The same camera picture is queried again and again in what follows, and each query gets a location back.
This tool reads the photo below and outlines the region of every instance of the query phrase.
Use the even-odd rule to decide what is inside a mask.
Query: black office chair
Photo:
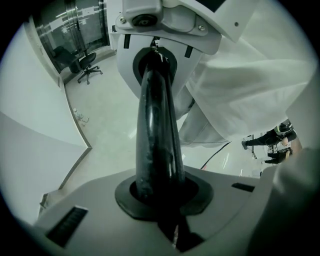
[[[72,73],[79,73],[80,70],[83,70],[84,74],[80,76],[78,79],[78,83],[80,84],[80,79],[86,76],[86,84],[90,84],[89,75],[90,73],[100,72],[102,75],[102,71],[99,70],[98,66],[94,66],[91,68],[91,63],[95,60],[97,54],[95,52],[90,54],[85,54],[85,57],[79,61],[79,58],[72,55],[68,50],[63,48],[62,46],[58,46],[54,50],[55,56],[53,57],[57,62],[67,65],[70,68]]]

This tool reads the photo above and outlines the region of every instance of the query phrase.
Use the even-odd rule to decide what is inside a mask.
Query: wire
[[[223,150],[227,145],[229,145],[231,143],[231,141],[230,142],[228,142],[227,144],[225,144],[225,145],[223,145],[223,147],[222,148],[220,148],[217,152],[215,152],[205,163],[204,163],[204,165],[202,165],[202,167],[200,168],[201,170],[207,165],[207,163],[216,155],[216,154],[218,154],[221,150]]]

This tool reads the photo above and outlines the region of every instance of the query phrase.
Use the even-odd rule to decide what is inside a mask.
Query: screw
[[[204,30],[205,30],[205,26],[203,26],[203,25],[199,25],[199,26],[198,26],[198,30],[200,30],[200,31],[204,31]]]
[[[121,22],[122,24],[125,24],[127,21],[126,21],[125,17],[121,17],[121,18],[120,18],[120,22]]]

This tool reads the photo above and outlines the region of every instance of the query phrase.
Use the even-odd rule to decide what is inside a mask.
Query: black curved tube
[[[155,207],[179,207],[185,184],[169,67],[158,52],[148,54],[138,109],[137,195]]]

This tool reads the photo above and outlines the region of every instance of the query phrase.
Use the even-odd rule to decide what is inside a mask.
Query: floor
[[[63,189],[49,194],[48,204],[54,204],[82,184],[103,176],[112,175],[135,167],[136,125],[139,100],[120,76],[116,56],[102,60],[99,72],[90,75],[90,84],[74,78],[66,85],[72,108],[89,117],[88,123],[80,121],[80,127],[92,146],[92,150],[75,169]],[[185,117],[178,122],[178,129]],[[183,163],[201,168],[220,147],[183,147]],[[244,150],[241,140],[233,141],[213,157],[205,166],[206,171],[228,175],[260,177],[266,165],[266,149],[255,147],[257,158]]]

